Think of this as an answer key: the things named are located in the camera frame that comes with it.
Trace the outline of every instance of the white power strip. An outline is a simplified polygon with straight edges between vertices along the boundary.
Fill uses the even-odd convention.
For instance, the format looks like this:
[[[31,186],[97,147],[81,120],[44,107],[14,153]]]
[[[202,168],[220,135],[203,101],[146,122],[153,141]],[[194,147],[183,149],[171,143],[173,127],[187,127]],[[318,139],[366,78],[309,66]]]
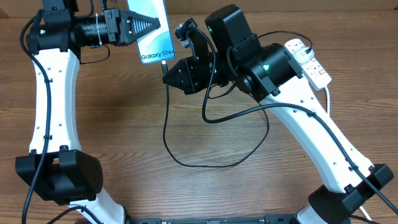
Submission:
[[[289,51],[290,56],[303,68],[303,74],[310,82],[311,86],[316,90],[322,90],[331,82],[331,77],[314,57],[313,50],[309,54],[306,47],[300,39],[293,39],[285,44],[285,48]]]

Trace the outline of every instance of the wooden table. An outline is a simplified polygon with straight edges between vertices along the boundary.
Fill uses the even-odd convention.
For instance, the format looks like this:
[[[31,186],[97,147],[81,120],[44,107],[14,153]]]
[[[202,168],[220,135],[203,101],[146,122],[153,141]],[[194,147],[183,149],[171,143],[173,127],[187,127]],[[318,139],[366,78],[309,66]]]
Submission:
[[[170,16],[171,27],[193,17],[204,29],[205,15]],[[246,14],[257,34],[294,30],[310,37],[317,59],[333,77],[331,116],[346,137],[373,163],[398,174],[398,13],[268,12]],[[32,62],[19,47],[27,19],[1,19],[0,27],[0,223],[20,223],[28,186],[14,171],[17,156],[28,153],[35,120]],[[296,38],[275,34],[263,45]],[[190,56],[175,39],[177,56]],[[256,217],[295,213],[322,182],[300,145],[269,113],[271,131],[246,162],[231,169],[192,169],[175,163],[162,141],[165,86],[159,64],[143,65],[135,45],[111,47],[102,63],[80,68],[76,116],[85,153],[103,166],[104,187],[134,217]],[[84,49],[82,61],[102,58],[105,49]],[[225,90],[215,89],[214,94]],[[204,92],[185,96],[171,88],[167,139],[176,157],[188,164],[229,164],[244,157],[263,137],[261,112],[221,124],[201,119]],[[325,94],[317,93],[325,103]],[[234,91],[213,100],[208,116],[241,111],[256,103]],[[398,205],[398,179],[382,191]],[[398,218],[377,197],[364,204],[374,220]],[[36,194],[29,223],[45,223],[65,207]],[[72,213],[59,223],[80,219]]]

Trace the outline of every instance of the cable clip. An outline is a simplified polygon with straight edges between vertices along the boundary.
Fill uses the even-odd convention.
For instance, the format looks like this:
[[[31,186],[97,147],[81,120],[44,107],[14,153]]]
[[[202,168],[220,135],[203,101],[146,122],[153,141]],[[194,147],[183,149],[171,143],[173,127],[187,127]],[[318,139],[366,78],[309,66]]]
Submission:
[[[46,139],[46,140],[52,140],[52,135],[50,135],[50,136],[43,136],[43,138]]]
[[[359,170],[359,167],[355,164],[355,166],[352,168],[351,166],[348,167],[349,171],[353,171],[353,170]]]
[[[317,114],[316,114],[316,112],[312,111],[311,113],[308,112],[307,115],[308,115],[310,118],[312,118],[312,117],[316,116]]]

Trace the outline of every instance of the black wire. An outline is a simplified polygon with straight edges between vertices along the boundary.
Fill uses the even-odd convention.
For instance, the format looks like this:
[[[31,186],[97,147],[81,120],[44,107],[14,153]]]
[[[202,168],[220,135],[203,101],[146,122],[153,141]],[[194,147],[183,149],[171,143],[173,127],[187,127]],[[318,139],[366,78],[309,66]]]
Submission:
[[[215,48],[213,46],[213,44],[211,43],[210,39],[206,36],[206,34],[204,34],[201,30],[196,29],[196,28],[191,28],[191,30],[194,30],[195,32],[199,33],[201,36],[203,36],[203,38],[207,41],[208,45],[210,46],[211,51],[213,52],[213,65],[216,65],[216,53],[215,53]],[[262,34],[259,37],[263,37],[265,35],[268,34],[274,34],[276,32],[286,32],[289,34],[296,34],[299,35],[301,37],[306,38],[307,40],[310,41],[310,39],[302,34],[298,34],[295,32],[290,32],[290,31],[273,31],[270,33],[266,33],[266,34]],[[278,107],[288,107],[288,108],[295,108],[298,110],[302,110],[304,112],[306,112],[309,116],[315,118],[325,129],[326,131],[329,133],[329,135],[331,136],[331,138],[334,140],[334,142],[336,143],[336,145],[338,146],[339,150],[341,151],[341,153],[343,154],[343,156],[345,157],[345,159],[348,161],[348,164],[350,165],[351,169],[353,169],[355,171],[355,173],[358,174],[358,176],[363,180],[363,182],[375,193],[377,194],[381,200],[383,200],[384,203],[386,203],[386,205],[388,205],[388,207],[391,208],[392,211],[394,211],[397,215],[398,215],[398,209],[388,200],[388,198],[386,196],[384,196],[380,190],[378,190],[358,169],[358,166],[355,165],[355,163],[352,161],[352,159],[350,158],[350,156],[347,154],[347,152],[344,150],[344,147],[341,145],[340,141],[337,139],[337,137],[335,136],[335,134],[333,133],[333,131],[329,128],[329,126],[321,119],[321,117],[319,117],[316,113],[310,111],[309,109],[303,107],[303,106],[299,106],[299,105],[293,105],[290,103],[273,103],[273,104],[268,104],[268,105],[262,105],[262,106],[257,106],[255,108],[251,108],[248,110],[244,110],[232,115],[229,115],[227,117],[224,118],[219,118],[219,119],[213,119],[210,120],[206,117],[206,104],[207,104],[207,99],[209,97],[209,92],[211,89],[211,86],[213,84],[213,79],[214,79],[214,74],[215,74],[215,69],[216,67],[213,66],[213,69],[211,71],[211,76],[210,76],[210,81],[209,81],[209,87],[207,88],[206,91],[206,95],[205,95],[205,99],[203,100],[203,106],[202,106],[202,111],[201,111],[201,115],[202,118],[205,122],[207,123],[221,123],[224,121],[228,121],[234,118],[238,118],[240,116],[249,114],[249,113],[253,113],[255,111],[258,110],[263,110],[263,109],[269,109],[269,108],[278,108]]]
[[[266,135],[263,137],[263,139],[261,140],[261,142],[247,155],[245,156],[243,159],[241,159],[238,162],[235,162],[233,164],[230,165],[225,165],[225,166],[198,166],[198,165],[187,165],[184,164],[182,162],[180,162],[178,159],[176,159],[174,157],[174,155],[172,154],[172,152],[170,151],[169,147],[167,146],[167,142],[166,142],[166,127],[167,127],[167,120],[169,118],[169,105],[170,105],[170,94],[169,94],[169,85],[166,84],[166,97],[167,97],[167,102],[166,102],[166,117],[164,120],[164,126],[163,126],[163,143],[164,146],[166,147],[167,152],[169,152],[170,156],[173,158],[173,160],[185,167],[201,167],[201,168],[226,168],[226,167],[233,167],[233,166],[237,166],[240,163],[244,162],[247,158],[249,158],[253,153],[255,153],[255,151],[261,146],[261,144],[264,142],[264,140],[266,140],[268,133],[269,133],[269,120],[268,120],[268,116],[265,110],[263,110],[264,115],[266,116],[266,120],[267,120],[267,132]]]
[[[109,47],[108,47],[107,45],[102,45],[102,46],[105,46],[105,47],[108,49],[108,56],[107,56],[106,58],[101,59],[101,60],[98,60],[98,61],[94,61],[94,62],[80,62],[80,65],[87,65],[87,64],[89,64],[89,63],[103,62],[103,61],[105,61],[106,59],[108,59],[108,58],[111,56],[111,49],[109,49]]]
[[[68,208],[65,211],[63,211],[61,214],[57,215],[55,218],[53,218],[51,221],[49,221],[47,224],[53,224],[56,221],[58,221],[60,218],[64,217],[66,214],[70,213],[71,211],[81,209],[81,212],[86,212],[97,224],[102,224],[102,222],[86,207],[78,205],[72,208]]]
[[[91,11],[90,11],[90,13],[88,15],[75,16],[75,18],[76,19],[84,19],[84,18],[87,18],[87,17],[90,17],[90,16],[94,15],[94,3],[93,3],[93,0],[90,0],[90,4],[91,4]]]
[[[350,218],[355,218],[355,219],[357,219],[357,220],[361,220],[361,221],[364,221],[364,222],[370,223],[370,224],[380,224],[380,223],[378,223],[378,222],[374,222],[374,221],[372,221],[372,220],[368,220],[367,218],[359,217],[359,216],[357,216],[357,215],[350,215],[349,217],[350,217]]]
[[[19,43],[23,49],[23,51],[29,56],[30,59],[34,61],[36,66],[40,69],[42,72],[44,82],[45,82],[45,88],[47,90],[47,117],[46,117],[46,122],[45,122],[45,136],[44,136],[44,146],[43,146],[43,152],[42,152],[42,157],[40,158],[40,162],[37,166],[37,170],[35,172],[35,175],[32,179],[32,183],[30,185],[26,200],[25,200],[25,205],[24,209],[22,211],[22,224],[26,223],[26,217],[27,217],[27,211],[29,209],[29,204],[30,204],[30,199],[32,198],[33,191],[35,189],[35,185],[37,182],[37,179],[39,178],[40,171],[43,168],[44,165],[44,158],[45,154],[47,152],[47,149],[49,147],[49,139],[50,139],[50,120],[51,120],[51,89],[50,89],[50,80],[49,77],[47,76],[47,73],[45,72],[45,69],[43,66],[40,64],[40,62],[28,51],[28,49],[25,46],[24,43],[24,37],[26,30],[29,28],[29,26],[34,23],[34,26],[40,25],[40,21],[42,18],[42,10],[39,10],[36,14],[35,17],[33,17],[22,29],[21,31],[21,36],[19,37]]]
[[[268,33],[266,33],[266,34],[262,34],[262,35],[260,35],[258,38],[264,37],[265,35],[277,34],[277,33],[294,34],[294,35],[299,35],[299,36],[301,36],[301,37],[306,38],[306,39],[311,43],[311,46],[310,46],[310,48],[309,48],[308,50],[306,50],[305,52],[306,52],[307,54],[309,54],[309,53],[311,52],[311,50],[312,50],[312,41],[311,41],[308,37],[304,36],[303,34],[299,34],[298,32],[284,31],[284,30],[272,31],[272,32],[268,32]]]
[[[210,91],[211,91],[211,89],[214,88],[215,86],[218,86],[218,85],[213,85],[212,87],[210,87]],[[219,96],[215,96],[215,97],[210,97],[210,96],[209,96],[209,99],[214,100],[214,99],[217,99],[217,98],[221,98],[221,97],[223,97],[223,96],[226,96],[226,95],[230,94],[230,93],[235,89],[235,87],[236,87],[236,84],[233,83],[233,84],[231,85],[231,87],[229,88],[228,91],[226,91],[225,93],[223,93],[223,94],[221,94],[221,95],[219,95]]]

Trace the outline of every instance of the smartphone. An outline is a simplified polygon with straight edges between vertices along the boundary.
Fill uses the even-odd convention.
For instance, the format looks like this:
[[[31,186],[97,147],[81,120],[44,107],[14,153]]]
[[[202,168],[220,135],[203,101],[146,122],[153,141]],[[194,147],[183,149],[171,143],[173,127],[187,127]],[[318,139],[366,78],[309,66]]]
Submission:
[[[174,58],[174,45],[170,33],[164,0],[127,0],[130,11],[159,18],[160,28],[137,40],[141,62],[152,63]]]

